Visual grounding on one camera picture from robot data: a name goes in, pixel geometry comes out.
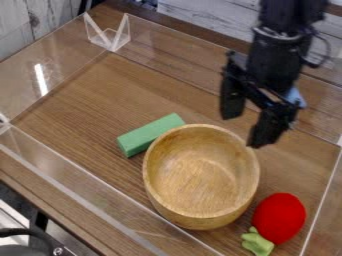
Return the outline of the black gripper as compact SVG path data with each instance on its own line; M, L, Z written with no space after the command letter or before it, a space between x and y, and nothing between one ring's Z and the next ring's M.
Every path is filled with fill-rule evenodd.
M253 27L248 55L227 52L220 84L220 115L236 118L249 100L261 110L247 145L255 149L275 144L291 128L296 112L306 105L295 88L312 40L311 28L276 32Z

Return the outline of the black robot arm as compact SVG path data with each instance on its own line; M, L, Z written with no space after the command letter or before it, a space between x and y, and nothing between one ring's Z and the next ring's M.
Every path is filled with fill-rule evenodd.
M331 56L330 50L316 58L308 55L319 37L314 24L324 19L327 6L328 0L260 0L249 51L245 55L227 52L220 116L239 117L247 102L260 109L247 140L252 148L276 143L306 107L295 81L303 67L320 67Z

